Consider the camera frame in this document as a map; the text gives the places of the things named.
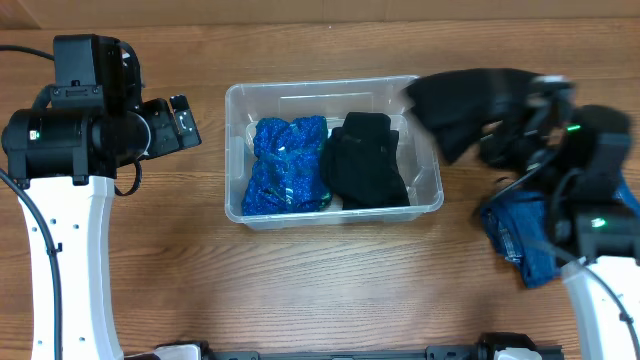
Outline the black banded cloth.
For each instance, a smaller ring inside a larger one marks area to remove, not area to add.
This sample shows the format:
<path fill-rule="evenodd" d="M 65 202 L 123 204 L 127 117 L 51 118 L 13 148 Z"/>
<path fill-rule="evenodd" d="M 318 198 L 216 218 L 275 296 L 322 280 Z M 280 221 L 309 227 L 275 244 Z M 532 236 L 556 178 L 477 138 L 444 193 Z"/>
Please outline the black banded cloth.
<path fill-rule="evenodd" d="M 483 127 L 514 119 L 525 110 L 535 72 L 475 68 L 421 77 L 404 89 L 410 112 L 435 138 L 452 164 L 483 135 Z"/>

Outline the blue green sequin cloth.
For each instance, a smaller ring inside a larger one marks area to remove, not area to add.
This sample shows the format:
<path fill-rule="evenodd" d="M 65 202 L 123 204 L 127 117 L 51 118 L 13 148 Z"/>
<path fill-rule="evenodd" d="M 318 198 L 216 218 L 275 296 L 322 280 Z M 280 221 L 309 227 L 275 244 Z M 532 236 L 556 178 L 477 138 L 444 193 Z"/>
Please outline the blue green sequin cloth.
<path fill-rule="evenodd" d="M 317 212 L 332 201 L 320 175 L 326 118 L 263 118 L 256 125 L 256 161 L 242 200 L 245 216 Z"/>

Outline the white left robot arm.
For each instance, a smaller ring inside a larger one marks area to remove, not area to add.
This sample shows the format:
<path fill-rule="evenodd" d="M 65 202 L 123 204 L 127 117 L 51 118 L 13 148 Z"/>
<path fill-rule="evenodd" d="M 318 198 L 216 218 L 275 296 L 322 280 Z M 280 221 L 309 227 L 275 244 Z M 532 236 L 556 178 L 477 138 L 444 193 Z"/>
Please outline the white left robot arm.
<path fill-rule="evenodd" d="M 115 329 L 109 229 L 117 170 L 200 145 L 176 95 L 113 110 L 17 111 L 2 134 L 30 245 L 34 359 L 122 359 Z"/>

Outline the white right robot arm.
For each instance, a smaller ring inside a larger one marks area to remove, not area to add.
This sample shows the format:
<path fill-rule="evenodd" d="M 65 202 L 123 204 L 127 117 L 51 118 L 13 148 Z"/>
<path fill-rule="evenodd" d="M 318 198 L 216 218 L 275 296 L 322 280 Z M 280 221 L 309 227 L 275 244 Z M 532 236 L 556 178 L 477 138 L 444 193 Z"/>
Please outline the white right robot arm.
<path fill-rule="evenodd" d="M 639 203 L 621 167 L 629 117 L 577 107 L 562 76 L 534 78 L 520 119 L 481 141 L 485 161 L 519 173 L 481 208 L 496 250 L 523 273 L 559 273 L 586 359 L 639 356 Z"/>

